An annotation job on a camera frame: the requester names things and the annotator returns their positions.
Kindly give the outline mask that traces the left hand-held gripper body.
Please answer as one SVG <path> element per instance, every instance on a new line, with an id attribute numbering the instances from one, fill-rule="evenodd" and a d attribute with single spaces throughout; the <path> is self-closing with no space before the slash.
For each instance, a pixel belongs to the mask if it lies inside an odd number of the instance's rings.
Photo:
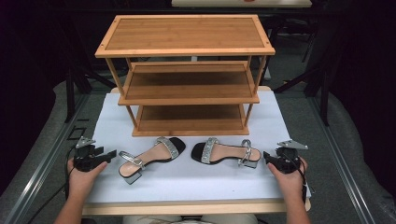
<path id="1" fill-rule="evenodd" d="M 94 143 L 95 140 L 81 136 L 75 145 L 74 167 L 81 172 L 89 172 L 100 164 L 94 155 Z"/>

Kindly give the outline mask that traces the wooden three-tier shoe rack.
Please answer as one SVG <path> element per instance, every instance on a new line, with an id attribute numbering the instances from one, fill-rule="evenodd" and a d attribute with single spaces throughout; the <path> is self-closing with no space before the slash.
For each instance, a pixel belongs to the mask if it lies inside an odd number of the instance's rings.
<path id="1" fill-rule="evenodd" d="M 262 75 L 275 49 L 256 15 L 118 15 L 96 57 L 123 58 L 115 80 L 135 136 L 247 135 Z"/>

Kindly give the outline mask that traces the person's left hand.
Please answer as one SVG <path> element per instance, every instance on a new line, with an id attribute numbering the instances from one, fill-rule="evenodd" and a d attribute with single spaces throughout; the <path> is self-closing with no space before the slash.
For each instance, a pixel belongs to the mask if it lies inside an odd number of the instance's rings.
<path id="1" fill-rule="evenodd" d="M 70 159 L 67 163 L 68 177 L 68 201 L 84 203 L 92 190 L 94 181 L 107 167 L 107 162 L 100 163 L 96 168 L 89 172 L 81 172 L 74 167 L 74 160 Z"/>

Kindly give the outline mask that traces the black metal stand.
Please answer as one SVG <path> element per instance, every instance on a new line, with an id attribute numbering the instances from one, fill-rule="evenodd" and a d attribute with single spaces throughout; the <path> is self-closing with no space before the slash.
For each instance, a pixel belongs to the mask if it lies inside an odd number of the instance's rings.
<path id="1" fill-rule="evenodd" d="M 329 53 L 325 53 L 320 61 L 311 69 L 274 89 L 274 93 L 281 93 L 307 79 L 308 83 L 304 89 L 304 95 L 306 97 L 315 97 L 318 91 L 320 91 L 319 115 L 325 126 L 329 125 L 328 98 L 330 86 L 329 64 L 331 63 L 331 57 Z"/>
<path id="2" fill-rule="evenodd" d="M 67 102 L 65 123 L 69 122 L 76 114 L 75 87 L 77 87 L 82 94 L 90 94 L 92 92 L 89 78 L 99 81 L 110 89 L 116 87 L 115 83 L 94 72 L 92 67 L 84 60 L 72 58 L 70 60 L 69 70 L 65 75 Z"/>

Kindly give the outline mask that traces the black silver-strap heeled sandal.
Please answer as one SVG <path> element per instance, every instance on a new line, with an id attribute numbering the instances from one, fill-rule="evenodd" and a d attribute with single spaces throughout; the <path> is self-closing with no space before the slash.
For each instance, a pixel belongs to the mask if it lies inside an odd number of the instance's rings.
<path id="1" fill-rule="evenodd" d="M 177 158 L 186 148 L 185 143 L 177 137 L 158 137 L 154 146 L 147 151 L 134 156 L 121 151 L 119 156 L 125 163 L 119 168 L 120 176 L 132 185 L 148 165 L 154 162 L 169 162 Z"/>
<path id="2" fill-rule="evenodd" d="M 262 154 L 244 139 L 240 146 L 224 145 L 216 137 L 197 143 L 191 151 L 191 158 L 206 165 L 218 164 L 224 160 L 237 160 L 238 166 L 256 168 Z"/>

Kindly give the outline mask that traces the person's right hand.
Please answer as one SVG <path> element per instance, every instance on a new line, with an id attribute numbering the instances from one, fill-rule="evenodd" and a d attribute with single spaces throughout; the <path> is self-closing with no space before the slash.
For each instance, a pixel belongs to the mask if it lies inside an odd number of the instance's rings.
<path id="1" fill-rule="evenodd" d="M 304 185 L 305 170 L 307 168 L 307 164 L 303 158 L 300 158 L 300 160 L 300 168 L 290 174 L 283 174 L 278 171 L 273 164 L 267 164 L 269 170 L 276 178 L 277 184 L 280 187 L 284 200 L 286 200 L 287 198 L 296 197 L 300 197 L 303 200 L 303 197 L 305 196 Z"/>

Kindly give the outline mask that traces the light wooden table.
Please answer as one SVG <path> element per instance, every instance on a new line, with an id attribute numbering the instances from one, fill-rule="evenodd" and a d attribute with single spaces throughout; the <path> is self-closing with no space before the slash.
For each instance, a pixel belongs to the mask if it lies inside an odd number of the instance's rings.
<path id="1" fill-rule="evenodd" d="M 259 91 L 271 91 L 259 87 Z M 151 203 L 88 203 L 83 215 L 203 215 L 203 214 L 263 214 L 286 212 L 283 197 L 280 199 L 215 200 Z"/>

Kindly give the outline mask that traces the white table mat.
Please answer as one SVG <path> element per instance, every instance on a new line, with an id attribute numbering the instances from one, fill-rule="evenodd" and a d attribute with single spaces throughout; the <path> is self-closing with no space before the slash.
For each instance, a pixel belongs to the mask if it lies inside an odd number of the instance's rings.
<path id="1" fill-rule="evenodd" d="M 106 152 L 116 149 L 138 155 L 154 146 L 156 138 L 133 137 L 132 122 L 126 109 L 118 105 L 119 95 L 106 95 L 93 139 Z M 248 122 L 249 134 L 224 135 L 219 141 L 239 146 L 244 139 L 261 152 L 276 154 L 277 144 L 290 138 L 272 91 L 260 91 L 260 102 L 253 106 Z M 264 160 L 256 168 L 225 160 L 204 165 L 191 158 L 191 150 L 204 136 L 183 136 L 186 149 L 179 157 L 166 163 L 150 164 L 141 176 L 128 184 L 119 174 L 125 163 L 116 157 L 96 178 L 88 203 L 159 203 L 215 200 L 280 199 L 276 179 Z"/>

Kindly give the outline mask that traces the aluminium floor rail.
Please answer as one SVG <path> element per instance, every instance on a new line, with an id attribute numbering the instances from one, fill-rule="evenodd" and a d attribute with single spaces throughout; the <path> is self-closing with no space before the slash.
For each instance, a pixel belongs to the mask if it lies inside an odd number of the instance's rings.
<path id="1" fill-rule="evenodd" d="M 358 187 L 352 173 L 350 172 L 350 169 L 341 152 L 341 149 L 332 134 L 331 128 L 329 126 L 326 126 L 322 121 L 319 113 L 318 102 L 315 98 L 312 97 L 308 97 L 307 102 L 314 113 L 314 117 L 318 122 L 318 126 L 323 131 L 325 138 L 330 146 L 330 154 L 332 160 L 335 164 L 338 174 L 342 179 L 347 195 L 354 206 L 354 209 L 361 221 L 361 224 L 376 224 L 375 219 L 362 196 L 361 190 Z"/>
<path id="2" fill-rule="evenodd" d="M 32 206 L 53 164 L 63 151 L 62 144 L 72 132 L 77 115 L 90 98 L 89 94 L 77 97 L 75 112 L 68 121 L 66 99 L 58 96 L 49 120 L 4 194 L 0 197 L 3 209 L 0 224 L 19 224 Z"/>

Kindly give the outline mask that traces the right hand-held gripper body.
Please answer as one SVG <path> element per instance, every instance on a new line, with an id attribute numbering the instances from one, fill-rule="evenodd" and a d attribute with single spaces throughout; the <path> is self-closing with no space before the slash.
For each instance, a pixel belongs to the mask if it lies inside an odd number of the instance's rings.
<path id="1" fill-rule="evenodd" d="M 282 141 L 277 144 L 279 145 L 279 148 L 276 149 L 277 170 L 283 174 L 290 174 L 298 170 L 301 165 L 298 149 L 308 149 L 308 146 L 294 140 Z"/>

